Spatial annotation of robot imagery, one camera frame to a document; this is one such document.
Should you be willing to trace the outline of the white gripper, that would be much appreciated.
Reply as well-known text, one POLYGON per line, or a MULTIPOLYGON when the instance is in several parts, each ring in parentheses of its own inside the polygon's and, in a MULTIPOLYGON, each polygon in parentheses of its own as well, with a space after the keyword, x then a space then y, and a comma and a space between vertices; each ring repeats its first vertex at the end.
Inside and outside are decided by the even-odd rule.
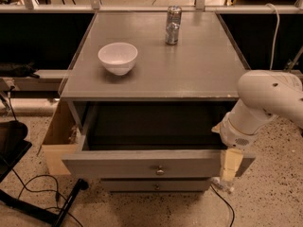
POLYGON ((238 148, 248 148, 258 138, 259 130, 276 119, 276 115, 246 106, 241 99, 228 112, 223 120, 212 127, 222 142, 229 148, 221 152, 220 177, 223 181, 232 182, 236 177, 243 153, 238 148))

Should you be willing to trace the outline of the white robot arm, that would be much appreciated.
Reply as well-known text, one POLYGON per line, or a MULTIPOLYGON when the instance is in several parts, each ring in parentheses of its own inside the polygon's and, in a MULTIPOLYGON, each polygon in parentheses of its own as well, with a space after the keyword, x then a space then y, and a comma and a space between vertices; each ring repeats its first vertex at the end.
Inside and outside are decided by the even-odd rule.
POLYGON ((258 138, 259 130, 278 116, 303 128, 303 91, 298 76, 269 70, 251 70, 237 85, 239 100, 211 130, 227 146, 221 154, 220 178, 232 182, 240 169, 244 148, 258 138))

